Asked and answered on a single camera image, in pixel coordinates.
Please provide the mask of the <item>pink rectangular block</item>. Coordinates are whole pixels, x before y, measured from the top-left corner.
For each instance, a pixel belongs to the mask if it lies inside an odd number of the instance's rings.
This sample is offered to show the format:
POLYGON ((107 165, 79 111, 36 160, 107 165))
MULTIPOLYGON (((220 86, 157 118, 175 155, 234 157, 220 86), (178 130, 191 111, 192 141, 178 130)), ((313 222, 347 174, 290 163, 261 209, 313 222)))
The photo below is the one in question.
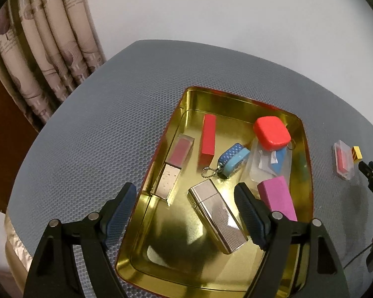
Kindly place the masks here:
POLYGON ((271 212, 279 211, 290 221, 297 221, 288 184, 284 176, 264 180, 257 185, 260 199, 271 212))

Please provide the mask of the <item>yellow striped cube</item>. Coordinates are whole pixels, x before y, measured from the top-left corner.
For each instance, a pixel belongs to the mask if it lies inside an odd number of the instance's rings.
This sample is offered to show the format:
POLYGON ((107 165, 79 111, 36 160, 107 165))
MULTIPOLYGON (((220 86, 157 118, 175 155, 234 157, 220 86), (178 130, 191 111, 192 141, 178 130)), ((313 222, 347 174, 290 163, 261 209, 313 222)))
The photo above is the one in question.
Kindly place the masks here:
POLYGON ((353 146, 351 148, 352 158, 354 163, 359 163, 363 159, 363 155, 359 146, 353 146))

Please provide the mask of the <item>clear box with red card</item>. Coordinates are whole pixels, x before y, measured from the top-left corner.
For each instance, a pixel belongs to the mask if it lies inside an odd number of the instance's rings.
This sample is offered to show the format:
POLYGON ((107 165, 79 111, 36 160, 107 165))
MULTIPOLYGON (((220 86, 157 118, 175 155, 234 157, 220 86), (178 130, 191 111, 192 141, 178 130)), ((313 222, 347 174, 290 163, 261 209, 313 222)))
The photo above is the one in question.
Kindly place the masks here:
POLYGON ((351 180, 355 171, 352 148, 339 140, 333 144, 333 154, 337 175, 344 180, 351 180))

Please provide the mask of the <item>gold lipstick with clear cap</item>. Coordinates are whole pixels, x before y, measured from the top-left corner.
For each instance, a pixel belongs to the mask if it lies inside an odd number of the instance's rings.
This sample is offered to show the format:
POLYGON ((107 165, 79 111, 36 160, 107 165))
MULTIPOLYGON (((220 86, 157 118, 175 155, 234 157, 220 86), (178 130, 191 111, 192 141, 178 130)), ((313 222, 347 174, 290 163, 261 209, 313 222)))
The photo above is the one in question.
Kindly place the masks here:
POLYGON ((176 183, 187 165, 194 142, 195 139, 186 134, 175 137, 160 168, 159 176, 153 183, 151 194, 165 202, 168 207, 174 201, 176 183))

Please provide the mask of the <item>red gold toffee tin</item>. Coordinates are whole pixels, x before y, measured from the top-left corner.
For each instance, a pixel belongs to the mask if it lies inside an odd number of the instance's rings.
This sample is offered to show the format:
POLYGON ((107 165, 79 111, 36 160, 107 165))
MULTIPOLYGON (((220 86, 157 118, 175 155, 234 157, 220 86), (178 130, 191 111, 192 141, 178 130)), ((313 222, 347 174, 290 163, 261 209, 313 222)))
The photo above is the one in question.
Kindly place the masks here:
POLYGON ((234 201, 241 186, 284 182, 292 220, 313 217, 313 182, 302 120, 214 89, 183 93, 145 177, 118 253, 128 283, 163 297, 243 297, 263 273, 234 201))

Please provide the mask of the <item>red rounded case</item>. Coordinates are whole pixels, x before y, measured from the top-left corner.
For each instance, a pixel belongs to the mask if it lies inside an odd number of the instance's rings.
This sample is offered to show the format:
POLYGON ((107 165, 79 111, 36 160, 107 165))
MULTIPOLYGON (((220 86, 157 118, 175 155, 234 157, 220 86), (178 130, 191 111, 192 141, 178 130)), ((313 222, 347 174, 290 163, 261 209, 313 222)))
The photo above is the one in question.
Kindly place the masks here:
POLYGON ((291 142, 285 124, 276 116, 262 116, 253 124, 253 131, 266 151, 277 151, 291 142))

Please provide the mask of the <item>grey honeycomb table mat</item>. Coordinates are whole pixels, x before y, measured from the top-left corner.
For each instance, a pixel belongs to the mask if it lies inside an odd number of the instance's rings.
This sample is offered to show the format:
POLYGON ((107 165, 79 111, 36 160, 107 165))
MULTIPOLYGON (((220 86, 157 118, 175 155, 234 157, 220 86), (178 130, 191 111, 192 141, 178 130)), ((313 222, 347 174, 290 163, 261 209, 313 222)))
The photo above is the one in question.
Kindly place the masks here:
POLYGON ((373 194, 356 175, 335 175, 332 146, 357 145, 373 161, 373 125, 329 90, 286 67, 216 46, 140 40, 83 82, 55 112, 17 174, 8 216, 33 254, 47 223, 77 221, 126 182, 140 186, 181 95, 217 89, 287 110, 304 124, 313 171, 314 214, 324 222, 352 297, 373 275, 359 251, 373 236, 373 194))

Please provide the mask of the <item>blue patterned keychain case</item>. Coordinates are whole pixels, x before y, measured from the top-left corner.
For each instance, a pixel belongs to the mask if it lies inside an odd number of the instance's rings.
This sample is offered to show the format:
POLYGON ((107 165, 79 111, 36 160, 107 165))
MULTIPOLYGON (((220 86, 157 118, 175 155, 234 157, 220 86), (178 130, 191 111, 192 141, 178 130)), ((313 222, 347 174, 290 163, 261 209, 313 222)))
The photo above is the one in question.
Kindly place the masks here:
POLYGON ((249 156, 249 149, 240 143, 235 143, 218 157, 216 168, 204 167, 201 170, 201 176, 203 178, 219 176, 227 179, 240 168, 249 156))

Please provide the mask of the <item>red rectangular block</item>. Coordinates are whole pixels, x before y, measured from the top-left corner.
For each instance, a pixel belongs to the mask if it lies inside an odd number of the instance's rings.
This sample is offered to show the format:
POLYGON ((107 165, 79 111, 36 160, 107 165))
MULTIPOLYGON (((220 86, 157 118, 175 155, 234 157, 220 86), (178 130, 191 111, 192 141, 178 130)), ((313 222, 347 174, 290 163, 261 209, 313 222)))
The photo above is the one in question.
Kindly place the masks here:
POLYGON ((216 116, 206 114, 201 129, 199 166, 209 166, 216 150, 216 116))

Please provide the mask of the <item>beige patterned curtain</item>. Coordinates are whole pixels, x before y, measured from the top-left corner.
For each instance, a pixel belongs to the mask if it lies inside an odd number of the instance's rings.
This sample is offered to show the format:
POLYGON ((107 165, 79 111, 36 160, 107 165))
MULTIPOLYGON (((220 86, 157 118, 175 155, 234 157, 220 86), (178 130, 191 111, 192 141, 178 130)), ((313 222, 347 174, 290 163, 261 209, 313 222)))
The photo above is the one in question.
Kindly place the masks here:
POLYGON ((86 0, 0 0, 0 82, 36 131, 104 62, 86 0))

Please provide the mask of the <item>clear box with blue paper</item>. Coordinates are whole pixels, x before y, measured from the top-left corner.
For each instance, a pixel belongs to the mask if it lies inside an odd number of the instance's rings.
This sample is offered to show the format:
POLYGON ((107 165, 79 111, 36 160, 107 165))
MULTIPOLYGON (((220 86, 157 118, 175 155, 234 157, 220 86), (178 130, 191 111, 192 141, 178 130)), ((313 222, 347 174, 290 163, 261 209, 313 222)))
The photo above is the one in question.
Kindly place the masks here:
POLYGON ((283 176, 286 184, 289 185, 291 165, 292 151, 288 147, 277 151, 267 151, 262 147, 258 138, 254 138, 240 181, 250 188, 256 188, 262 181, 283 176))

